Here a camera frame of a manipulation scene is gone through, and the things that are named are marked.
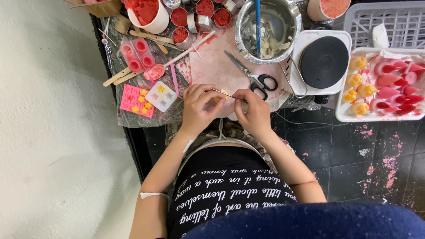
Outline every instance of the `black scissor handle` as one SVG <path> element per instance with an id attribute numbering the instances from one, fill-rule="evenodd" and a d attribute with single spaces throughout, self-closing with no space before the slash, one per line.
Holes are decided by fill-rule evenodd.
<path id="1" fill-rule="evenodd" d="M 255 93 L 255 91 L 254 91 L 255 89 L 259 89 L 264 94 L 263 100 L 266 100 L 267 97 L 269 97 L 267 95 L 266 91 L 261 86 L 259 86 L 257 83 L 254 82 L 254 83 L 251 84 L 251 91 Z"/>
<path id="2" fill-rule="evenodd" d="M 264 80 L 266 79 L 266 78 L 270 78 L 270 79 L 272 79 L 273 80 L 273 82 L 274 82 L 274 84 L 275 84 L 275 87 L 274 88 L 270 88 L 265 82 L 264 82 Z M 264 85 L 264 88 L 266 89 L 266 90 L 269 90 L 269 91 L 275 91 L 275 90 L 277 90 L 278 89 L 278 81 L 274 78 L 274 77 L 272 77 L 272 76 L 269 76 L 269 75 L 266 75 L 266 74 L 263 74 L 263 75 L 259 75 L 258 76 L 258 81 L 261 83 L 261 84 L 263 84 Z"/>

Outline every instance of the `metal pot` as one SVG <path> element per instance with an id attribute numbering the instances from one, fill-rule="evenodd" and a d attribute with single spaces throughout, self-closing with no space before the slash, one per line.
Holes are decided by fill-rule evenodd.
<path id="1" fill-rule="evenodd" d="M 291 44 L 287 49 L 276 51 L 269 59 L 258 57 L 255 46 L 255 0 L 247 0 L 236 20 L 235 41 L 238 52 L 252 63 L 274 64 L 286 59 L 294 49 L 301 31 L 301 13 L 290 0 L 260 0 L 261 24 L 273 34 L 278 42 Z"/>

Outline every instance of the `person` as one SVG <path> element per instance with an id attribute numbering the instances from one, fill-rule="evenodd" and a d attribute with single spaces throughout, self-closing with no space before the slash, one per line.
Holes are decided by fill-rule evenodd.
<path id="1" fill-rule="evenodd" d="M 268 103 L 239 89 L 238 123 L 214 120 L 226 98 L 211 88 L 221 90 L 210 84 L 184 90 L 182 125 L 140 187 L 130 239 L 181 238 L 241 210 L 326 202 L 315 176 L 272 130 Z"/>

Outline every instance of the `cardboard box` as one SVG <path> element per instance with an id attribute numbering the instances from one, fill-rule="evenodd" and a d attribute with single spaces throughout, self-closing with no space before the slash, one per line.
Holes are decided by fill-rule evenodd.
<path id="1" fill-rule="evenodd" d="M 118 16 L 119 11 L 122 7 L 121 0 L 108 0 L 104 2 L 98 2 L 98 3 L 87 3 L 84 4 L 84 0 L 64 0 L 66 2 L 72 3 L 75 6 L 71 7 L 73 8 L 84 8 L 91 14 L 95 15 L 96 17 L 113 17 Z"/>

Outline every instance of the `yellow star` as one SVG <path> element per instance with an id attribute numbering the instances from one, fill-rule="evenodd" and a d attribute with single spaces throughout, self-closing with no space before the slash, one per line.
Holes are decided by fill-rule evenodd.
<path id="1" fill-rule="evenodd" d="M 147 112 L 148 112 L 148 109 L 146 109 L 146 108 L 143 108 L 142 110 L 142 114 L 147 114 Z"/>
<path id="2" fill-rule="evenodd" d="M 132 111 L 133 113 L 137 113 L 139 110 L 140 110 L 140 109 L 137 107 L 137 105 L 135 105 L 135 106 L 131 107 L 131 111 Z"/>
<path id="3" fill-rule="evenodd" d="M 159 93 L 163 93 L 165 88 L 162 87 L 161 85 L 157 88 Z"/>
<path id="4" fill-rule="evenodd" d="M 146 96 L 148 92 L 149 92 L 149 91 L 148 91 L 147 89 L 142 89 L 142 90 L 140 91 L 140 95 L 142 95 L 142 96 Z"/>
<path id="5" fill-rule="evenodd" d="M 148 110 L 150 110 L 150 108 L 152 108 L 152 104 L 150 102 L 145 103 L 144 106 Z"/>
<path id="6" fill-rule="evenodd" d="M 140 103 L 145 102 L 145 97 L 143 95 L 139 96 L 139 98 L 137 99 Z"/>

